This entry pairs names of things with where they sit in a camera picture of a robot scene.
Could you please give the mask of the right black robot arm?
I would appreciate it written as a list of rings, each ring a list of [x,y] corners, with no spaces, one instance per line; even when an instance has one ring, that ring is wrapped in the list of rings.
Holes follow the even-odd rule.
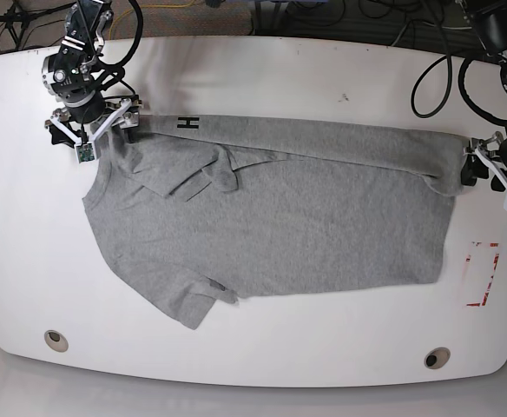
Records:
[[[44,59],[42,68],[44,87],[63,105],[45,122],[54,145],[89,150],[112,125],[137,125],[139,96],[124,77],[142,39],[143,14],[136,1],[130,5],[137,18],[135,35],[117,63],[102,60],[103,32],[113,24],[111,2],[77,1],[71,6],[59,50]]]

